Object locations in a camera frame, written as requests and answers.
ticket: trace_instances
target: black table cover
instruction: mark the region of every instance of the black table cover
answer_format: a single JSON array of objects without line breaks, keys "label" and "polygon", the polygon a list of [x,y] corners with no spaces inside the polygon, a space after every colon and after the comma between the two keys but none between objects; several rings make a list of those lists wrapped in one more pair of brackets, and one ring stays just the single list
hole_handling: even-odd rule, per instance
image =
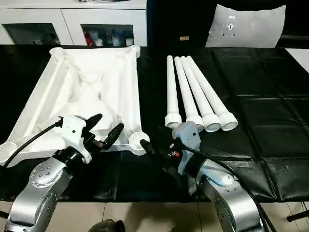
[{"label": "black table cover", "polygon": [[[85,48],[66,46],[64,48]],[[51,47],[0,46],[0,144],[13,129],[50,55]],[[142,129],[167,152],[171,130],[167,108],[166,56],[191,55],[230,112],[232,131],[200,133],[201,151],[224,160],[261,202],[309,201],[309,74],[284,49],[142,48],[138,59]],[[177,85],[180,114],[186,119]],[[0,200],[13,201],[42,159],[25,160],[3,172]],[[147,155],[97,154],[72,179],[63,201],[191,202]]]}]

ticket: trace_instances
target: floor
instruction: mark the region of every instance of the floor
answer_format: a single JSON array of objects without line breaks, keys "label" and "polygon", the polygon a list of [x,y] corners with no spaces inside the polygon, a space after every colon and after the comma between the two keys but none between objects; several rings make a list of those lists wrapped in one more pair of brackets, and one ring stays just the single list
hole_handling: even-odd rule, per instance
[{"label": "floor", "polygon": [[[0,202],[9,212],[12,203]],[[309,219],[285,218],[305,209],[302,203],[263,203],[278,232],[309,232]],[[47,232],[87,232],[105,219],[122,220],[127,232],[221,232],[210,203],[58,203]],[[1,232],[5,220],[0,219]]]}]

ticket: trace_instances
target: white pipe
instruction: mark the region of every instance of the white pipe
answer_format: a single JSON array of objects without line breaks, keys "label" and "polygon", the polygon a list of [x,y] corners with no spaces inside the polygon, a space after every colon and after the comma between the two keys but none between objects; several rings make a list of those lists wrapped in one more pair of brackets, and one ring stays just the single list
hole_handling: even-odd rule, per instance
[{"label": "white pipe", "polygon": [[199,86],[199,83],[194,76],[194,73],[191,70],[187,59],[185,57],[181,57],[180,60],[182,62],[184,72],[187,76],[193,95],[197,102],[199,111],[202,114],[205,130],[207,132],[215,132],[219,130],[221,128],[219,118],[213,113],[212,108],[209,105],[207,98],[203,93],[203,90]]},{"label": "white pipe", "polygon": [[181,122],[182,117],[179,115],[178,99],[176,91],[176,81],[174,72],[173,57],[167,57],[168,70],[168,114],[165,117],[165,126],[171,129],[176,128]]},{"label": "white pipe", "polygon": [[185,77],[183,66],[180,62],[179,57],[175,57],[175,66],[178,75],[180,90],[183,97],[184,110],[185,114],[187,115],[186,122],[194,122],[197,126],[197,131],[201,132],[204,129],[204,123],[201,116],[197,113],[197,107],[195,106],[194,99],[187,78]]},{"label": "white pipe", "polygon": [[219,117],[222,130],[230,131],[234,129],[238,125],[235,116],[227,110],[193,59],[188,56],[187,60],[195,77],[197,78],[197,81],[199,82],[199,85],[206,95],[208,102],[212,106],[216,115]]}]

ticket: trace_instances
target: glass cabinet door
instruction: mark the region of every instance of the glass cabinet door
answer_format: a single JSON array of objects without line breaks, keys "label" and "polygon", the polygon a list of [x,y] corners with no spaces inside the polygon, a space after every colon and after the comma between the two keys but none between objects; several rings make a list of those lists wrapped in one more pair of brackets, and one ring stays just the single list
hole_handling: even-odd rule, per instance
[{"label": "glass cabinet door", "polygon": [[63,9],[74,45],[147,46],[145,10]]},{"label": "glass cabinet door", "polygon": [[128,47],[134,45],[133,25],[81,24],[88,46]]},{"label": "glass cabinet door", "polygon": [[60,9],[0,9],[0,44],[73,45]]},{"label": "glass cabinet door", "polygon": [[20,23],[3,24],[14,44],[61,45],[53,24]]}]

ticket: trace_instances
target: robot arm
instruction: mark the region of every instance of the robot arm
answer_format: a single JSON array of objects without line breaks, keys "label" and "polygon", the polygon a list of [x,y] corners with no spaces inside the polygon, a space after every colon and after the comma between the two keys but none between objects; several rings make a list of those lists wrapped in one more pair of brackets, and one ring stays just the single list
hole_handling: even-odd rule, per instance
[{"label": "robot arm", "polygon": [[[180,124],[172,132],[173,139],[196,151],[199,151],[200,138],[194,122]],[[236,177],[221,165],[187,150],[177,150],[171,145],[172,154],[161,155],[154,151],[146,141],[141,145],[155,160],[170,166],[176,163],[180,175],[189,175],[196,185],[215,205],[218,219],[224,232],[264,232],[259,211],[250,195],[242,188]]]},{"label": "robot arm", "polygon": [[17,196],[5,225],[7,232],[44,232],[51,220],[58,197],[68,187],[77,163],[88,164],[91,154],[108,149],[118,138],[124,125],[118,124],[104,141],[96,141],[89,131],[102,115],[88,120],[79,116],[65,116],[62,137],[65,148],[36,166],[24,190]]}]

